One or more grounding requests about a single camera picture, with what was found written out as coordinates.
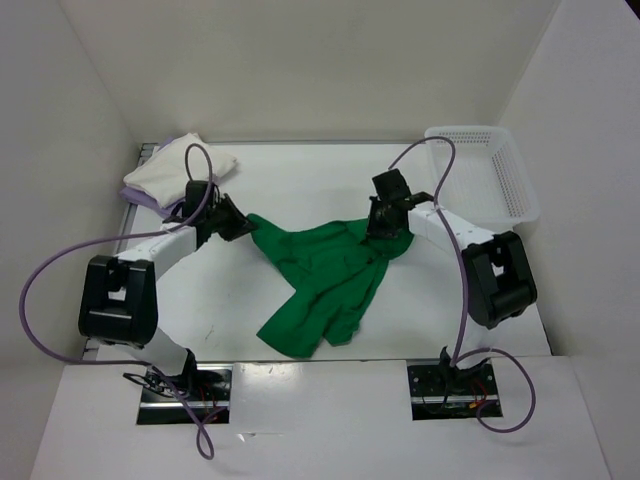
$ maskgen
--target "white tabletop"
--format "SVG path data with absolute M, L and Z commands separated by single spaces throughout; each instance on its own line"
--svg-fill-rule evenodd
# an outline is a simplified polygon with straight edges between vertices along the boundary
M 522 359 L 538 392 L 523 430 L 475 419 L 411 420 L 405 362 L 236 364 L 228 425 L 208 427 L 216 458 L 195 449 L 193 425 L 135 425 L 141 367 L 66 367 L 32 480 L 580 479 L 609 475 L 571 362 Z M 505 418 L 528 409 L 521 374 L 493 361 Z
M 231 144 L 236 172 L 225 177 L 228 193 L 243 213 L 257 213 L 288 230 L 332 220 L 364 218 L 371 178 L 386 170 L 406 145 Z M 435 179 L 424 147 L 399 165 L 413 191 L 433 192 Z M 160 218 L 138 208 L 132 232 L 156 230 Z M 286 359 L 256 333 L 291 296 L 250 236 L 231 243 L 212 238 L 158 282 L 160 327 L 194 351 L 200 361 Z M 393 260 L 352 342 L 323 341 L 313 360 L 434 358 L 455 339 L 461 308 L 460 278 L 453 257 L 423 238 Z M 495 346 L 518 356 L 549 355 L 535 306 L 499 328 Z M 101 358 L 121 354 L 101 347 Z

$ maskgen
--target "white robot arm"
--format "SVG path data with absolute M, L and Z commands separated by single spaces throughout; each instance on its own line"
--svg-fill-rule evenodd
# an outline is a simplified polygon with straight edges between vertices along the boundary
M 492 346 L 496 327 L 508 318 L 521 315 L 537 299 L 520 237 L 511 231 L 495 234 L 436 207 L 429 194 L 412 194 L 398 170 L 374 177 L 373 183 L 377 196 L 371 198 L 367 228 L 370 236 L 393 238 L 402 229 L 409 229 L 453 254 L 452 240 L 436 210 L 440 209 L 458 243 L 467 276 L 471 318 L 467 321 L 462 350 Z M 455 343 L 456 338 L 452 338 L 449 346 Z M 458 366 L 470 368 L 474 366 L 474 359 L 469 358 Z
M 207 182 L 190 181 L 182 206 L 184 218 L 201 204 Z M 171 230 L 184 221 L 173 217 Z M 169 376 L 183 391 L 197 390 L 206 373 L 198 372 L 194 354 L 158 327 L 156 282 L 182 258 L 195 252 L 214 233 L 232 241 L 255 226 L 217 189 L 191 226 L 149 238 L 120 254 L 98 255 L 87 266 L 78 327 L 80 333 L 147 362 Z

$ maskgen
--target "garment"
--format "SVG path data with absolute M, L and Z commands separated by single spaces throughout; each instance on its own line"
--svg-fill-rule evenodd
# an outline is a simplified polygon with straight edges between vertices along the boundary
M 120 190 L 120 196 L 129 203 L 132 203 L 134 205 L 142 205 L 143 207 L 150 208 L 151 210 L 156 212 L 158 215 L 160 215 L 163 219 L 171 215 L 171 212 L 173 211 L 173 209 L 176 207 L 178 203 L 184 201 L 184 192 L 183 192 L 181 198 L 173 202 L 171 205 L 168 205 L 166 208 L 162 208 L 160 205 L 158 205 L 158 202 L 156 202 L 155 199 L 151 198 L 146 193 L 141 192 L 140 190 L 136 190 L 135 188 L 132 188 L 132 187 L 124 187 L 122 190 Z
M 311 357 L 322 337 L 334 346 L 351 340 L 389 260 L 413 239 L 409 231 L 396 239 L 368 238 L 367 219 L 286 232 L 258 215 L 248 218 L 258 227 L 254 243 L 296 289 L 258 337 L 296 358 Z
M 224 177 L 235 168 L 237 159 L 233 155 L 207 145 L 198 135 L 189 133 L 173 140 L 152 155 L 144 165 L 126 175 L 124 183 L 128 187 L 146 193 L 157 202 L 160 208 L 167 208 L 184 197 L 184 187 L 189 181 L 184 154 L 192 143 L 197 143 L 207 150 L 211 157 L 213 174 L 217 179 Z M 200 149 L 194 148 L 189 152 L 189 169 L 194 180 L 209 178 L 209 168 Z

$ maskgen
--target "green cloth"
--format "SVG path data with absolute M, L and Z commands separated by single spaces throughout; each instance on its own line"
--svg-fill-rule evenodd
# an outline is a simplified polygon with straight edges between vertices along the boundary
M 413 240 L 409 231 L 396 239 L 368 238 L 367 219 L 286 232 L 258 215 L 248 218 L 258 226 L 254 243 L 296 289 L 258 337 L 296 358 L 311 357 L 322 337 L 334 346 L 351 340 L 389 260 Z

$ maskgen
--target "white towel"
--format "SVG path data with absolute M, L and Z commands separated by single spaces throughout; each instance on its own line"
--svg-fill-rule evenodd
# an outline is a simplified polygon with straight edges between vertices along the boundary
M 207 150 L 211 157 L 213 175 L 218 180 L 237 164 L 233 155 L 207 145 L 196 134 L 188 133 L 152 155 L 144 165 L 124 177 L 124 183 L 153 197 L 163 208 L 180 200 L 184 197 L 184 187 L 189 181 L 184 167 L 184 152 L 192 143 L 202 145 Z M 207 161 L 198 148 L 192 148 L 189 152 L 189 170 L 194 180 L 209 178 Z

